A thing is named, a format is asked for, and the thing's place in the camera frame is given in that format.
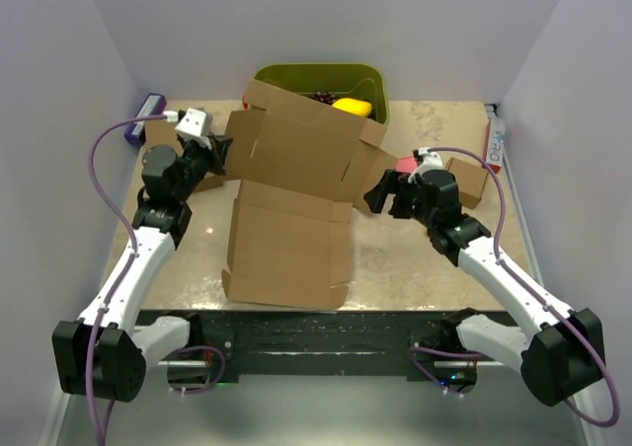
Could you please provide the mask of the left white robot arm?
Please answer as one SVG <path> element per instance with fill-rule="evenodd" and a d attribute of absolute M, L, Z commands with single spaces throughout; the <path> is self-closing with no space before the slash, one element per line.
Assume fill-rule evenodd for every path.
<path fill-rule="evenodd" d="M 189 197 L 207 174 L 225 172 L 231 138 L 212 135 L 209 142 L 184 141 L 181 154 L 169 145 L 143 154 L 132 232 L 114 272 L 77 320 L 58 323 L 52 333 L 64 393 L 129 403 L 146 372 L 161 360 L 173 353 L 183 359 L 202 353 L 205 339 L 197 315 L 169 312 L 148 326 L 136 321 L 157 274 L 188 229 Z"/>

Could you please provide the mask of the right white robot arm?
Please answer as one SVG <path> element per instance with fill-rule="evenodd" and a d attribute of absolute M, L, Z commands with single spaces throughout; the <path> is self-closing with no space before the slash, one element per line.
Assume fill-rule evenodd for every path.
<path fill-rule="evenodd" d="M 589 309 L 576 311 L 548 293 L 495 247 L 491 232 L 465 213 L 455 176 L 387 170 L 363 197 L 373 213 L 412 219 L 427 230 L 433 248 L 481 284 L 512 317 L 511 327 L 471 308 L 441 324 L 439 346 L 453 360 L 479 353 L 517 372 L 528 391 L 554 407 L 598 382 L 605 359 L 602 325 Z"/>

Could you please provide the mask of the brown cardboard paper box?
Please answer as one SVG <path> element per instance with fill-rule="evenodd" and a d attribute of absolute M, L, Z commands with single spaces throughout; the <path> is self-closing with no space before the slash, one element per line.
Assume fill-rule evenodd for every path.
<path fill-rule="evenodd" d="M 395 157 L 381 147 L 387 128 L 253 80 L 247 110 L 228 119 L 233 138 L 226 177 L 233 202 L 228 300 L 336 310 L 353 278 L 354 211 Z"/>

